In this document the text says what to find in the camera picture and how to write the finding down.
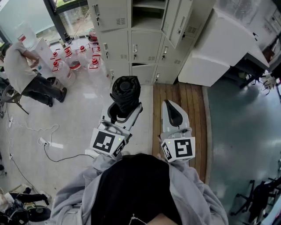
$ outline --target white tile floor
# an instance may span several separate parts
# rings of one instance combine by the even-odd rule
[[[76,72],[76,81],[68,89],[65,102],[54,100],[54,106],[49,108],[31,98],[22,97],[21,104],[30,114],[25,114],[17,105],[9,104],[9,115],[20,124],[35,129],[45,129],[59,124],[59,129],[53,134],[53,142],[63,145],[63,149],[47,147],[47,153],[54,160],[84,154],[90,145],[93,128],[98,125],[100,113],[104,103],[112,101],[108,91],[97,91],[90,81],[86,70]],[[139,115],[134,127],[130,142],[124,151],[130,153],[143,152],[151,154],[152,149],[152,120],[153,120],[153,87],[142,86],[140,101],[143,112]],[[47,131],[31,131],[25,127],[13,124],[8,128],[13,146],[9,146],[6,132],[7,113],[0,122],[0,152],[7,177],[0,176],[0,187],[8,191],[21,183],[26,183],[15,164],[9,160],[8,149],[13,159],[25,177],[39,190],[46,191],[54,196],[56,192],[72,180],[79,172],[92,162],[88,156],[79,156],[74,159],[54,163],[44,153],[43,146],[37,140],[43,137],[50,141],[50,134],[55,129]]]

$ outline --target shoe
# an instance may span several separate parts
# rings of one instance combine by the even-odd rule
[[[62,89],[62,92],[61,92],[61,99],[58,100],[60,103],[63,103],[63,101],[65,100],[66,93],[67,93],[67,88],[64,87],[64,88]]]
[[[22,186],[23,186],[25,189],[29,188],[30,190],[33,190],[33,187],[30,186],[30,185],[22,184]]]
[[[50,108],[53,107],[53,98],[52,98],[52,97],[49,97],[48,106],[49,106]]]
[[[51,199],[52,199],[52,196],[49,195],[49,194],[47,194],[47,193],[44,192],[44,191],[40,191],[40,194],[41,194],[41,195],[45,195],[45,196],[47,197],[47,200],[51,200]]]

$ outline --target chair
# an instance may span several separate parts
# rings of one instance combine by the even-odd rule
[[[19,103],[21,100],[22,95],[18,93],[11,85],[5,88],[5,90],[2,93],[1,101],[6,103],[15,103],[17,104],[27,115],[29,113],[25,111],[22,107],[22,105]]]
[[[248,211],[249,207],[249,222],[251,223],[256,217],[259,216],[260,212],[266,208],[268,205],[268,199],[270,197],[276,198],[276,194],[272,192],[279,189],[279,185],[281,185],[281,178],[278,179],[270,179],[272,182],[261,182],[256,188],[254,188],[255,181],[251,180],[250,184],[252,184],[251,192],[249,197],[246,197],[241,194],[237,194],[236,197],[242,197],[246,200],[245,204],[236,212],[231,212],[230,216],[236,216],[238,213],[242,211],[242,213]]]

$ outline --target gray jacket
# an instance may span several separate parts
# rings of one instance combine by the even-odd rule
[[[60,190],[48,224],[91,225],[91,209],[101,174],[114,163],[116,161],[100,155],[92,167]],[[169,164],[169,176],[170,192],[183,225],[228,225],[222,204],[188,163]]]

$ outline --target wooden floorboard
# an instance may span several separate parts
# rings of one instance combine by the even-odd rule
[[[160,134],[161,134],[160,84],[156,83],[153,87],[153,137],[152,137],[152,155],[155,157],[160,153],[160,144],[157,137]]]
[[[187,95],[187,104],[188,104],[188,118],[189,118],[189,124],[192,128],[191,135],[195,137],[195,115],[194,115],[194,103],[193,103],[193,96],[192,96],[192,89],[191,84],[185,84],[186,88],[186,95]],[[189,161],[189,166],[195,168],[195,158],[191,159]]]
[[[162,132],[161,110],[165,99],[172,100],[187,112],[192,136],[195,137],[195,158],[190,160],[189,165],[198,172],[200,179],[205,182],[207,163],[207,132],[206,116],[203,101],[202,87],[187,83],[155,84],[153,89],[153,150],[152,154],[158,153],[164,157],[157,136]]]
[[[195,155],[195,169],[198,174],[201,173],[201,153],[202,153],[202,138],[201,138],[201,118],[200,118],[200,109],[199,109],[199,89],[201,87],[192,85],[192,96],[194,104],[194,118],[195,118],[195,146],[196,146],[196,155]]]
[[[166,85],[165,84],[161,84],[160,85],[160,102],[161,102],[161,105],[162,105],[162,102],[164,100],[167,99],[167,95],[166,95]],[[164,152],[162,150],[160,150],[160,155],[161,157],[164,159]]]

